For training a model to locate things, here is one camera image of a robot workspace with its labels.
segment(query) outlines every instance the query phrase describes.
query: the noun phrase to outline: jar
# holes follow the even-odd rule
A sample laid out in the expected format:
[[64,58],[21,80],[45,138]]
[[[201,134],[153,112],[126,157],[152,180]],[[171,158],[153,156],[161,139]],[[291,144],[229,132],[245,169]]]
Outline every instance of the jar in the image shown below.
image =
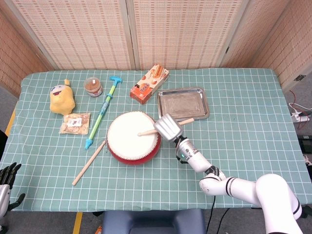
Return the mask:
[[96,77],[87,78],[83,83],[84,89],[92,97],[98,97],[103,93],[101,82]]

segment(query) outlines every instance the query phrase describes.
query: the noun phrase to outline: orange snack box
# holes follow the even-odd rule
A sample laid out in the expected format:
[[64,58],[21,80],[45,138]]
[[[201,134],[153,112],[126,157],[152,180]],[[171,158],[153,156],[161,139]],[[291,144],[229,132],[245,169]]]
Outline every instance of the orange snack box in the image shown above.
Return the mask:
[[164,67],[155,65],[130,90],[130,97],[141,104],[145,104],[151,95],[166,81],[169,71]]

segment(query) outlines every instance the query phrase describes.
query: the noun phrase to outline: snack packet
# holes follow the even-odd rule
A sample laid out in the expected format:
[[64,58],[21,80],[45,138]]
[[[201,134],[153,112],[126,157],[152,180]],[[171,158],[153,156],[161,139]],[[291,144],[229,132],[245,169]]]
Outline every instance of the snack packet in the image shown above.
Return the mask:
[[64,122],[60,127],[60,134],[87,135],[89,132],[90,113],[64,115]]

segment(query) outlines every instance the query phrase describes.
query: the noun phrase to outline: black cable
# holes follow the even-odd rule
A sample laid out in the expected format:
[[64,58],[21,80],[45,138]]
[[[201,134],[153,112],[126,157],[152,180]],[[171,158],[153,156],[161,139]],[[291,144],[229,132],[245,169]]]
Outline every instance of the black cable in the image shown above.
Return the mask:
[[222,222],[222,220],[223,220],[223,218],[224,218],[226,212],[229,211],[229,209],[230,209],[230,208],[228,208],[228,209],[224,212],[224,214],[223,214],[223,216],[222,216],[222,218],[221,218],[221,220],[220,220],[219,227],[218,227],[218,231],[216,231],[216,234],[219,233],[219,230],[220,230],[220,227],[221,227],[221,222]]
[[211,218],[213,216],[214,206],[215,206],[215,196],[214,196],[213,206],[211,207],[211,211],[210,211],[210,217],[209,217],[209,221],[208,221],[208,225],[207,225],[207,229],[206,229],[206,234],[208,233],[209,224],[210,224]]

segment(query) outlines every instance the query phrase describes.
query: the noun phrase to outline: woven partition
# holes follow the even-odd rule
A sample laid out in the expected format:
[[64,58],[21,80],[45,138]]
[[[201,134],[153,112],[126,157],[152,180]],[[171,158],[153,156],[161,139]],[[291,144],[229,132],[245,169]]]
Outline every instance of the woven partition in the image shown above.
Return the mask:
[[19,96],[20,82],[25,76],[47,70],[1,11],[0,29],[0,83]]
[[312,63],[312,1],[291,1],[252,67],[275,70],[282,87]]
[[221,67],[247,67],[288,2],[288,0],[251,0]]
[[118,0],[13,2],[60,69],[131,69]]
[[141,69],[214,67],[241,0],[133,0]]

